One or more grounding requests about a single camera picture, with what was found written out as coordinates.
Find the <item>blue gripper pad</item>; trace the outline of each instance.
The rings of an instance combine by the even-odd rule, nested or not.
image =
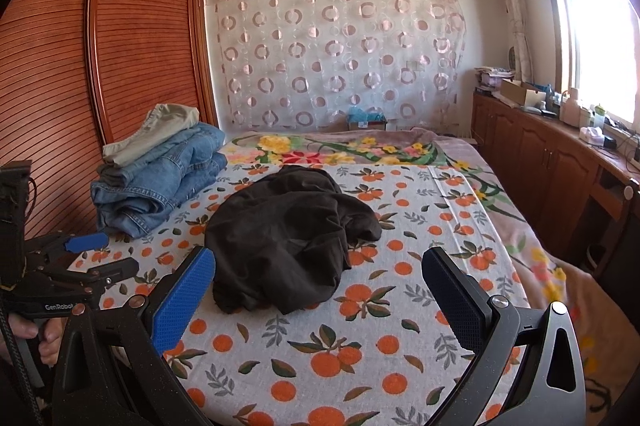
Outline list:
[[[175,348],[215,272],[213,252],[194,247],[176,272],[162,278],[151,292],[143,321],[158,354]]]
[[[68,252],[79,253],[88,250],[98,250],[107,247],[109,237],[103,232],[95,234],[85,234],[84,236],[74,236],[65,242],[65,249]]]
[[[462,348],[478,354],[490,328],[489,296],[444,252],[433,247],[422,256],[422,278],[444,313]]]

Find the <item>circle-patterned curtain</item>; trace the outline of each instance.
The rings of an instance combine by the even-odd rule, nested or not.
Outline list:
[[[401,128],[455,133],[466,32],[458,0],[215,2],[238,129],[344,129],[357,107]]]

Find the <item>pink floral blanket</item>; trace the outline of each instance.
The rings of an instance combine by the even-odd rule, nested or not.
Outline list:
[[[398,165],[404,170],[425,165],[455,168],[471,185],[495,226],[529,304],[543,308],[553,300],[560,300],[569,307],[584,368],[588,424],[595,425],[601,420],[638,366],[640,336],[620,308],[590,275],[542,249],[494,172],[465,141],[422,129],[306,135],[249,133],[233,139],[222,151],[231,168],[252,164],[253,171],[249,170],[248,175],[266,171],[268,164],[376,164]],[[363,171],[375,174],[372,168],[370,173],[367,168]],[[458,194],[464,204],[465,194]],[[512,290],[508,283],[500,288],[505,295]]]

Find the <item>blue jeans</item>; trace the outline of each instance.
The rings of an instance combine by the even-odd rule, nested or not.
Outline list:
[[[92,182],[98,230],[121,231],[133,238],[149,234],[176,207],[215,183],[226,167],[225,155],[217,152],[220,142],[217,135],[199,131],[147,163],[125,186]]]
[[[158,144],[158,146],[155,146],[128,166],[118,168],[108,164],[101,164],[97,170],[98,174],[100,174],[100,180],[114,187],[128,186],[135,176],[151,162],[163,155],[170,154],[175,146],[191,139],[197,133],[206,133],[211,137],[214,152],[222,148],[222,144],[225,142],[225,134],[223,131],[210,124],[198,122],[194,127],[182,130],[172,137],[169,137],[166,141]]]

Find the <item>window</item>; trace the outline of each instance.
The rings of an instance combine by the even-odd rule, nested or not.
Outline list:
[[[640,129],[638,16],[628,0],[555,1],[556,54],[562,89],[575,86],[586,106],[601,104],[628,127]]]

